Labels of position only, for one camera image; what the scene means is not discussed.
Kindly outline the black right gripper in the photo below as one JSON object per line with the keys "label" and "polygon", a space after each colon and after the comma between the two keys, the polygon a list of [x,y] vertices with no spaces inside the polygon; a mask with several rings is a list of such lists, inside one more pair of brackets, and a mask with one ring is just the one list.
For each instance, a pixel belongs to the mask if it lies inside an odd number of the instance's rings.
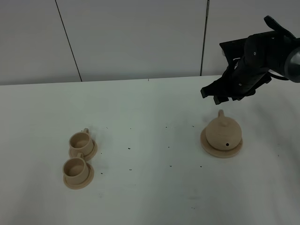
{"label": "black right gripper", "polygon": [[219,78],[201,89],[202,97],[213,96],[216,105],[229,101],[226,91],[233,101],[242,100],[254,95],[257,88],[271,81],[268,69],[251,67],[244,57],[234,59],[222,77],[225,80]]}

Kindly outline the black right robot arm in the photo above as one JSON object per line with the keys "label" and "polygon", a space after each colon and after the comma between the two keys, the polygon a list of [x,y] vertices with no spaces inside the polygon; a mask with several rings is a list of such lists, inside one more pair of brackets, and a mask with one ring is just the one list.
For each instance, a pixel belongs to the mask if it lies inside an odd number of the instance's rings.
{"label": "black right robot arm", "polygon": [[222,76],[201,89],[216,105],[230,98],[241,100],[272,78],[299,83],[300,40],[269,15],[264,18],[271,31],[220,43],[228,67]]}

